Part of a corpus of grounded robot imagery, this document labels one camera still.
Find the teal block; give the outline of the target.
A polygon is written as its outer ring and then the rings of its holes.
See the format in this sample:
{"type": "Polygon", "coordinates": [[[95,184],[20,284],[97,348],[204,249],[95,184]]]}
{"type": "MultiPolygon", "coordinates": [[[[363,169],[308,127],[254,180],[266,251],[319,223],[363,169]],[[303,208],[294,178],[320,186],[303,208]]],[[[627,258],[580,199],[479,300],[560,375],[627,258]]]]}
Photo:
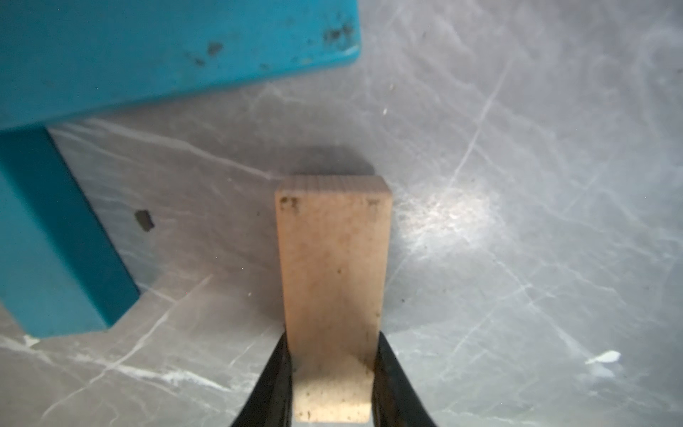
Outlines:
{"type": "Polygon", "coordinates": [[[1,303],[37,338],[106,330],[140,292],[44,128],[1,136],[1,303]]]}
{"type": "Polygon", "coordinates": [[[5,1],[1,127],[354,62],[355,1],[5,1]]]}

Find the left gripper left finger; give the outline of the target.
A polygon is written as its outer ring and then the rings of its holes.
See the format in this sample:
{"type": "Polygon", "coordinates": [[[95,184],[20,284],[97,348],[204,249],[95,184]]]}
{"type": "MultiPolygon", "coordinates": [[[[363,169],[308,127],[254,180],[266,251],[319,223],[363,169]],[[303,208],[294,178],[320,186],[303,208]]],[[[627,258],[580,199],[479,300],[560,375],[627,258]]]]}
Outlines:
{"type": "Polygon", "coordinates": [[[286,334],[282,334],[231,427],[290,427],[293,420],[292,372],[286,334]]]}

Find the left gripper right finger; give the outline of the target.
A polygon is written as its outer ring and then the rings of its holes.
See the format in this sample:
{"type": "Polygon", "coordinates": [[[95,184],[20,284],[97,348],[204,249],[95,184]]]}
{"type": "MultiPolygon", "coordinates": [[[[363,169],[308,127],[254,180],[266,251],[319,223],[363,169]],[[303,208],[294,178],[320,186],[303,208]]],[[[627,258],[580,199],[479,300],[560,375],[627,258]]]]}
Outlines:
{"type": "Polygon", "coordinates": [[[436,427],[384,333],[379,334],[372,395],[376,427],[436,427]]]}

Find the pale cream wooden block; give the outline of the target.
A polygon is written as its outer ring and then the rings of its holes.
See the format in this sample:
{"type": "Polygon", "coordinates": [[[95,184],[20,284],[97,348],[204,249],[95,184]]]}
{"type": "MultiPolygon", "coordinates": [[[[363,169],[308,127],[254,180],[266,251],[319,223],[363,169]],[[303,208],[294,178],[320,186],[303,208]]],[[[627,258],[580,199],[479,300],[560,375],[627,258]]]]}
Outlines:
{"type": "Polygon", "coordinates": [[[276,190],[299,422],[370,420],[392,204],[376,175],[295,175],[276,190]]]}

